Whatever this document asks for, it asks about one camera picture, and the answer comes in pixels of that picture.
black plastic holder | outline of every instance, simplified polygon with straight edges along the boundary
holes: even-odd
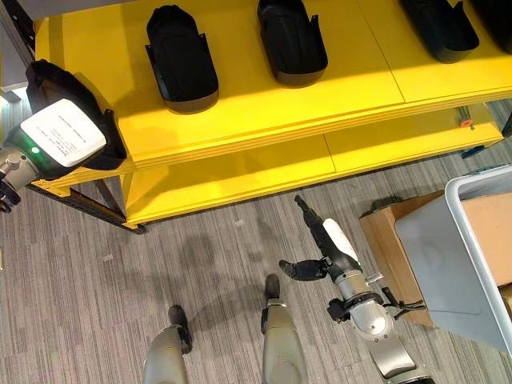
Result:
[[[426,48],[440,62],[458,62],[478,47],[480,41],[462,2],[447,0],[400,0]]]
[[[505,52],[512,54],[512,1],[471,0],[489,34]]]
[[[94,95],[67,72],[46,60],[32,62],[26,69],[26,94],[32,113],[66,98],[71,100],[103,133],[106,145],[102,151],[83,164],[92,170],[115,170],[126,159],[126,149],[119,134],[114,112],[100,109]]]
[[[272,73],[286,86],[308,86],[327,68],[318,15],[311,21],[301,0],[260,0],[261,37]]]
[[[210,108],[218,100],[218,79],[204,34],[178,6],[154,10],[147,24],[146,52],[160,95],[181,114]]]

shelf leg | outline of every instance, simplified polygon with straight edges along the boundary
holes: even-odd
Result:
[[[48,198],[51,198],[52,200],[55,200],[56,202],[60,202],[60,203],[64,204],[65,206],[70,206],[71,208],[80,210],[81,212],[84,212],[86,214],[94,216],[95,218],[99,218],[100,220],[103,220],[104,222],[108,222],[109,224],[112,224],[113,226],[118,226],[119,228],[128,230],[129,232],[132,232],[135,234],[144,234],[147,231],[147,229],[141,225],[137,225],[137,226],[126,225],[126,217],[124,216],[124,214],[120,214],[119,212],[116,212],[116,210],[112,210],[108,206],[104,206],[103,204],[100,204],[99,202],[96,202],[92,198],[88,198],[84,194],[81,194],[71,188],[69,189],[70,194],[68,196],[59,197],[55,194],[52,194],[51,192],[49,192],[47,190],[44,190],[42,188],[39,188],[38,186],[35,186],[34,184],[29,184],[26,187],[30,190],[33,190],[34,192],[37,192],[39,194],[42,194],[43,196],[46,196]]]

